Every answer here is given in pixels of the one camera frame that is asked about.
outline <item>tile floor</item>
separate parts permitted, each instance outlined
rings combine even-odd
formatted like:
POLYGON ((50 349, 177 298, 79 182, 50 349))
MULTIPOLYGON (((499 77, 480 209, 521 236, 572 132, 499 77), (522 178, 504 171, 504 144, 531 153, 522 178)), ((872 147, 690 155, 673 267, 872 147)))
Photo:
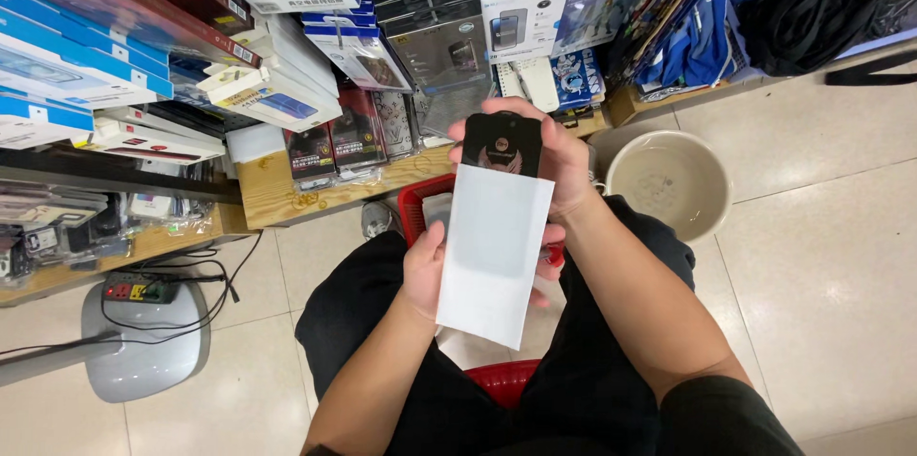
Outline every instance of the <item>tile floor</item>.
MULTIPOLYGON (((722 230, 694 246, 697 295, 756 389, 809 454, 911 454, 917 442, 917 85, 828 88, 801 77, 592 140, 607 167, 640 133, 708 140, 735 184, 722 230)), ((0 446, 48 454, 295 454, 317 400, 292 337, 306 299, 361 244, 360 211, 265 231, 214 322, 203 371, 125 404, 82 366, 0 388, 0 446)), ((223 246, 230 270, 254 239, 223 246)), ((459 366, 539 357, 563 309, 532 308, 521 350, 442 335, 459 366)), ((207 285, 212 300, 219 285, 207 285)), ((79 336, 86 288, 0 309, 0 350, 79 336)))

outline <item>red plastic basket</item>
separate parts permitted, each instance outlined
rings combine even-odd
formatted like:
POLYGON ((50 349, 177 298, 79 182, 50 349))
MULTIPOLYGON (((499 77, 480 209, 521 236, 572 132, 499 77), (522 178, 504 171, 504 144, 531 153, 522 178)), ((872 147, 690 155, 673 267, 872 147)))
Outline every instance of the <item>red plastic basket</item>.
POLYGON ((424 198, 443 192, 452 192, 455 185, 456 176, 453 173, 447 173, 406 185, 398 192, 398 212, 402 217, 402 226, 405 227, 408 248, 414 246, 417 238, 427 231, 427 223, 424 221, 424 198))

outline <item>gray sneaker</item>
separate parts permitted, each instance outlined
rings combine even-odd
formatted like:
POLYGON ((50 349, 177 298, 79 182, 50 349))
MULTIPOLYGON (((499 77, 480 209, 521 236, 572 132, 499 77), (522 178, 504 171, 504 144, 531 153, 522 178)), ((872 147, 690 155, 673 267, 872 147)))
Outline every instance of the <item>gray sneaker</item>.
POLYGON ((363 205, 361 213, 361 226, 363 227, 363 237, 367 240, 379 236, 383 232, 394 230, 405 236, 405 230, 401 225, 401 217, 385 202, 370 202, 363 205))

